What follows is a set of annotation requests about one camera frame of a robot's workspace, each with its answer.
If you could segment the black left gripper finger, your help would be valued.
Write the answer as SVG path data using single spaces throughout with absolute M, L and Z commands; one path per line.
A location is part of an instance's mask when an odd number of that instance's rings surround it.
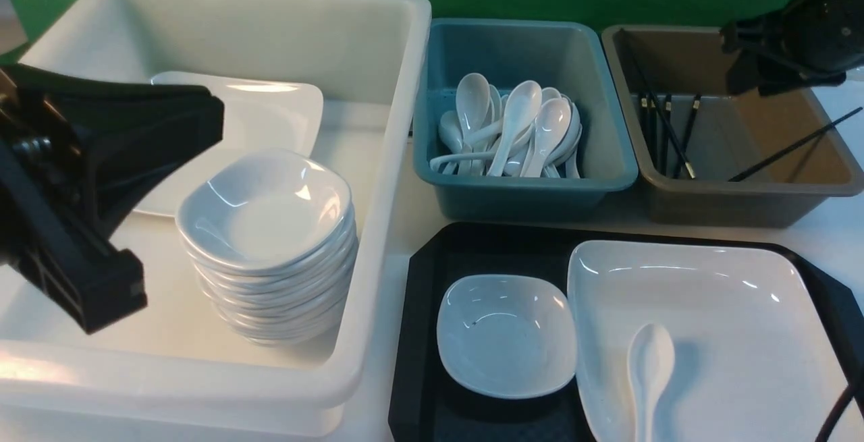
M 222 140 L 206 86 L 1 71 L 1 254 L 87 334 L 147 306 L 141 260 L 110 239 L 139 202 Z

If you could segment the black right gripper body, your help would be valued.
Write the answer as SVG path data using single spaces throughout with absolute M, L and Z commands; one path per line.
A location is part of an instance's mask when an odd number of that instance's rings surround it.
M 790 0 L 720 30 L 722 51 L 737 54 L 726 92 L 775 96 L 812 86 L 839 86 L 862 67 L 863 0 Z

